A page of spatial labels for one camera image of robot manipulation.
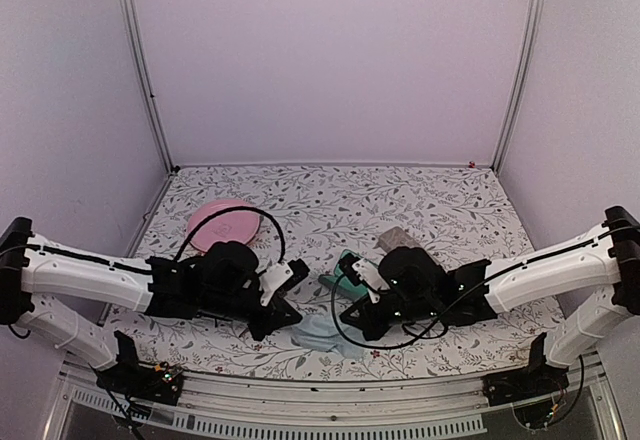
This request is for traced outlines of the grey glasses case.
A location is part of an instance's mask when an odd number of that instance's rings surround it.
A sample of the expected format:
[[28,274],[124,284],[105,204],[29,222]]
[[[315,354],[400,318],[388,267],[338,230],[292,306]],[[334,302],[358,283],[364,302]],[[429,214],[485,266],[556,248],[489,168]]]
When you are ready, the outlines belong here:
[[381,249],[385,253],[399,248],[418,248],[420,244],[401,227],[393,227],[380,234],[376,241],[376,248]]

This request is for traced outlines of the small blue cleaning cloth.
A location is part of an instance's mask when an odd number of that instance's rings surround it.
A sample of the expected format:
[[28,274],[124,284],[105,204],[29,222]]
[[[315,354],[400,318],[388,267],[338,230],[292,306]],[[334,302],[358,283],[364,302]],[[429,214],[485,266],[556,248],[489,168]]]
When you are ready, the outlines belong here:
[[345,340],[336,329],[330,316],[313,314],[305,316],[291,328],[292,341],[305,349],[322,353],[340,354],[344,358],[358,359],[364,349]]

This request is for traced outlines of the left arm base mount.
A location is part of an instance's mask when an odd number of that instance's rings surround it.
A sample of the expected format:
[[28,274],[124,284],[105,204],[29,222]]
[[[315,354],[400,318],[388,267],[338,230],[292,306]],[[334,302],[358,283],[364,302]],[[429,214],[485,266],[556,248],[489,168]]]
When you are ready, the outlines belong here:
[[184,384],[183,368],[166,361],[145,366],[139,361],[132,338],[120,331],[116,331],[114,336],[118,347],[116,363],[96,373],[97,386],[122,394],[127,400],[140,399],[176,406]]

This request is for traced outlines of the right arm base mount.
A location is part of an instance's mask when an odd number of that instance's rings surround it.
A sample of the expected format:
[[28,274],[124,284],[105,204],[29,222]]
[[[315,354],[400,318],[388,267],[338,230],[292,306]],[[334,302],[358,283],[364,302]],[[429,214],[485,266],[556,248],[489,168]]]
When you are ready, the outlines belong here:
[[533,340],[526,366],[488,374],[482,378],[482,392],[490,406],[529,400],[542,395],[559,395],[557,400],[516,408],[516,420],[530,430],[551,425],[569,386],[568,368],[552,367],[547,363],[544,353],[546,338],[547,334],[542,333]]

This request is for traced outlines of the blue glasses case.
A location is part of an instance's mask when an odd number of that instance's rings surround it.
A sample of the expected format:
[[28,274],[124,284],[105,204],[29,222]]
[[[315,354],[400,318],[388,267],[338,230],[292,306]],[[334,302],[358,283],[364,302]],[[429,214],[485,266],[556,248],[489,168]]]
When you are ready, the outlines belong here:
[[341,278],[341,280],[336,290],[337,296],[344,299],[357,301],[367,294],[367,289],[364,285],[354,285],[348,279],[348,277],[341,270],[339,262],[336,263],[331,273],[320,275],[318,278],[318,282],[321,286],[327,288],[328,290],[331,290],[339,278]]

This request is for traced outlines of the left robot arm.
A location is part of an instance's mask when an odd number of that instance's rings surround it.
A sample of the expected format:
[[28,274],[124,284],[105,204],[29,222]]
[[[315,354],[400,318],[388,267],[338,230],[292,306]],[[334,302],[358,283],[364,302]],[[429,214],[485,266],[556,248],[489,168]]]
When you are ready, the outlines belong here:
[[183,260],[103,256],[52,242],[33,233],[30,219],[18,217],[1,235],[1,322],[108,370],[126,393],[138,394],[149,375],[132,339],[105,333],[57,295],[153,318],[239,320],[260,341],[301,321],[283,295],[308,274],[301,259],[261,270],[254,252],[238,242],[216,243],[205,255]]

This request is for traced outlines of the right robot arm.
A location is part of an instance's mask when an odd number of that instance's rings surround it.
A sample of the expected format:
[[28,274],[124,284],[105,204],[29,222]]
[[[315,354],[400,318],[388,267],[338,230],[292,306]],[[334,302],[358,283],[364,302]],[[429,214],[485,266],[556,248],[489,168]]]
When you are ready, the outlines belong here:
[[638,315],[639,222],[614,206],[586,233],[519,257],[445,270],[423,248],[401,246],[378,264],[346,255],[339,269],[367,290],[340,315],[367,341],[381,339],[396,324],[430,319],[448,327],[470,326],[535,300],[592,288],[563,323],[532,343],[530,364],[516,382],[524,395],[537,396],[554,382],[556,369],[568,368]]

